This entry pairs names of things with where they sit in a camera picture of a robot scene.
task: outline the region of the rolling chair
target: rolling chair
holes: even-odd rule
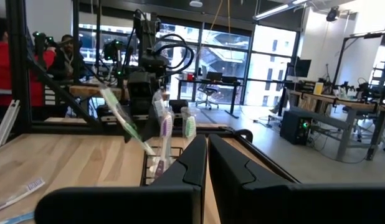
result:
[[[209,105],[210,110],[212,109],[212,105],[216,105],[217,109],[219,109],[218,103],[215,103],[215,102],[210,101],[208,99],[208,97],[210,97],[212,94],[217,93],[218,89],[219,89],[219,87],[217,87],[215,85],[210,86],[210,84],[205,84],[205,83],[200,84],[200,86],[198,87],[198,91],[200,91],[201,93],[204,93],[206,95],[206,99],[196,102],[195,106],[198,106],[200,104],[205,103],[205,107],[207,107]]]
[[[344,106],[342,108],[342,110],[345,113],[349,112],[349,108],[347,106]],[[358,111],[357,112],[356,121],[354,122],[354,126],[353,126],[353,132],[354,133],[357,132],[357,142],[361,142],[361,140],[363,138],[363,133],[361,130],[364,129],[359,125],[359,121],[365,120],[365,119],[371,119],[373,121],[373,123],[375,124],[376,115],[372,114],[370,112],[366,112],[366,111]],[[384,136],[381,137],[381,143],[383,144],[383,151],[385,151],[385,137]]]

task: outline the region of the yellow cable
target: yellow cable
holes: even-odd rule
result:
[[[217,19],[217,15],[219,15],[220,8],[222,7],[222,4],[223,4],[223,0],[220,0],[220,4],[219,4],[219,7],[217,7],[217,12],[216,12],[215,18],[213,18],[213,22],[212,22],[211,28],[209,29],[209,32],[206,35],[205,42],[206,42],[207,38],[209,37],[209,34],[211,34],[211,31],[212,31],[213,26],[214,26],[214,24],[216,22],[216,19]],[[198,55],[201,52],[203,46],[204,46],[204,44],[201,45],[201,48],[197,52],[196,58],[198,58]]]

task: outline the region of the wooden workbench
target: wooden workbench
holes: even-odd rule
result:
[[[240,152],[264,166],[234,139],[225,139]],[[151,145],[158,141],[152,139]],[[172,146],[186,148],[183,138]],[[71,186],[139,186],[144,151],[135,140],[121,136],[23,134],[0,148],[0,199],[20,186],[42,177],[46,184],[21,201],[0,211],[0,221],[31,212],[47,193]],[[220,223],[207,168],[204,223]]]
[[[337,99],[336,96],[316,95],[316,94],[313,94],[313,93],[302,93],[302,92],[294,91],[294,90],[290,90],[290,94],[297,95],[297,96],[301,96],[303,94],[303,98],[311,98],[311,99],[314,99],[314,100],[320,100],[320,101],[327,102],[327,103],[334,103],[335,99]],[[337,105],[345,105],[345,106],[348,106],[350,108],[353,108],[353,109],[356,109],[356,110],[359,110],[359,111],[360,110],[371,111],[375,107],[374,104],[365,104],[365,103],[360,103],[360,102],[351,101],[351,100],[336,100],[335,104],[337,104]],[[379,111],[385,111],[385,105],[379,106],[378,110]]]
[[[122,95],[121,88],[111,88],[113,94],[120,100]],[[98,86],[82,86],[82,85],[72,85],[69,87],[69,92],[76,97],[90,98],[90,97],[102,97],[100,93],[100,88]],[[129,100],[129,91],[125,87],[125,100]],[[163,92],[163,100],[169,99],[169,92]]]

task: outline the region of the wooden table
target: wooden table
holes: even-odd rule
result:
[[[121,88],[111,88],[113,94],[118,98],[118,100],[121,99],[122,96],[122,90]],[[82,86],[82,85],[72,85],[69,87],[69,92],[76,97],[82,97],[82,98],[90,98],[90,97],[102,97],[100,93],[100,88],[98,86]],[[163,100],[169,100],[170,93],[167,91],[163,92]],[[129,91],[125,87],[125,100],[129,100]]]
[[[323,123],[337,127],[340,130],[343,130],[341,139],[336,139],[340,141],[338,153],[336,155],[336,160],[343,161],[343,156],[345,155],[346,149],[348,147],[367,147],[368,151],[367,151],[366,160],[371,161],[373,159],[375,151],[378,148],[378,144],[381,140],[381,137],[383,135],[384,128],[385,128],[385,105],[376,107],[375,104],[360,103],[352,100],[340,100],[336,96],[316,95],[312,93],[302,93],[302,92],[293,91],[293,90],[291,90],[290,94],[297,95],[299,97],[302,96],[303,98],[311,98],[317,101],[347,106],[349,110],[348,110],[348,116],[345,121],[341,121],[331,117],[326,117],[326,116],[323,116],[322,114],[317,114],[316,112],[305,111],[305,109],[298,109],[296,106],[291,106],[291,110],[306,112],[315,120],[321,121]],[[357,118],[357,112],[358,111],[373,112],[374,110],[380,111],[380,113],[377,117],[374,134],[371,138],[371,143],[368,146],[364,144],[350,145],[349,144],[350,135],[354,126],[354,122]]]
[[[301,96],[303,94],[303,98],[311,98],[314,100],[321,100],[321,101],[324,101],[327,103],[334,103],[334,101],[335,101],[336,105],[345,105],[345,106],[348,106],[350,108],[361,110],[361,111],[362,110],[371,111],[371,110],[374,110],[374,107],[375,107],[374,104],[360,103],[360,102],[353,101],[353,100],[335,100],[335,99],[337,99],[337,97],[331,96],[331,95],[316,95],[316,94],[312,94],[312,93],[302,93],[302,92],[294,91],[294,90],[290,90],[290,94],[297,95],[297,96]],[[379,106],[378,110],[379,111],[385,111],[385,106]]]
[[[224,139],[258,164],[258,158],[234,139]],[[150,140],[155,146],[159,141]],[[186,148],[183,138],[172,146]],[[0,211],[0,221],[31,212],[47,193],[71,186],[139,186],[144,151],[135,140],[122,136],[23,134],[0,148],[0,199],[20,186],[42,177],[46,184],[21,201]],[[204,223],[217,224],[219,214],[207,168]]]

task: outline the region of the ceiling light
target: ceiling light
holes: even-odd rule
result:
[[[254,16],[254,20],[258,21],[258,20],[264,19],[266,17],[276,15],[280,12],[287,11],[289,9],[293,9],[294,7],[298,7],[302,4],[305,4],[305,3],[311,2],[311,1],[312,0],[295,0],[295,1],[292,1],[290,3],[286,3],[286,4],[283,4],[281,6],[275,7],[271,10],[265,11],[263,13],[257,14],[256,16]]]
[[[201,0],[192,0],[190,2],[191,7],[202,7],[202,2]]]

